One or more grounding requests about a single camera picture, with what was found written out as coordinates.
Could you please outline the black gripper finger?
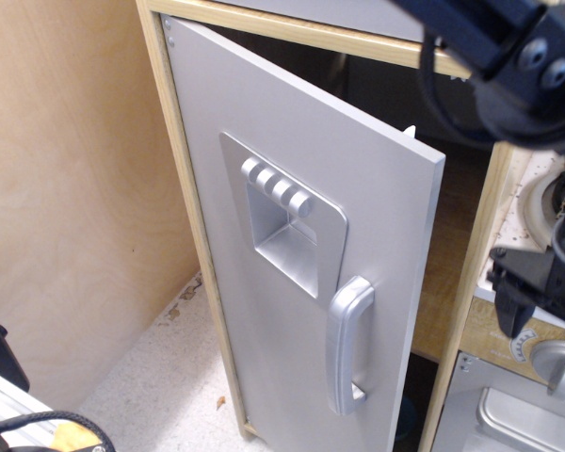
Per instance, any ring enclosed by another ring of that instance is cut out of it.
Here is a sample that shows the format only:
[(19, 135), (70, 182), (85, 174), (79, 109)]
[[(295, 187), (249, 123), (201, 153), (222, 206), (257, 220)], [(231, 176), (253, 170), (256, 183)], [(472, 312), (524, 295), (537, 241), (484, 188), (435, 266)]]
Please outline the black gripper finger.
[(536, 309), (526, 292), (508, 284), (498, 286), (494, 305), (500, 330), (509, 338), (521, 333)]

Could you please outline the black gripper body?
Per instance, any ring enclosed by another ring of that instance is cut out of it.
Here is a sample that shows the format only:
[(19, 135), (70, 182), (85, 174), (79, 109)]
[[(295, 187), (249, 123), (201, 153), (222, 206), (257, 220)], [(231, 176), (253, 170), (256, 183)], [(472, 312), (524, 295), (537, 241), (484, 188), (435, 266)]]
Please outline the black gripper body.
[(487, 280), (496, 289), (508, 284), (526, 292), (536, 308), (565, 321), (565, 263), (554, 250), (544, 252), (496, 247), (490, 251)]

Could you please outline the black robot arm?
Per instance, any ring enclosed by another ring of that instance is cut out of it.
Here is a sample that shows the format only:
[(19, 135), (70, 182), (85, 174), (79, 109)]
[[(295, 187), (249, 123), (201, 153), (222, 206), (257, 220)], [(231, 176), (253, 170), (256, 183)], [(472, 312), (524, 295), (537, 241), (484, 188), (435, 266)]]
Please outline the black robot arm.
[[(420, 84), (453, 132), (474, 142), (506, 141), (565, 159), (565, 4), (538, 1), (404, 1), (424, 27)], [(459, 124), (432, 79), (442, 47), (471, 73), (478, 130)], [(565, 321), (565, 214), (543, 252), (495, 248), (488, 278), (501, 331), (517, 336), (536, 309)]]

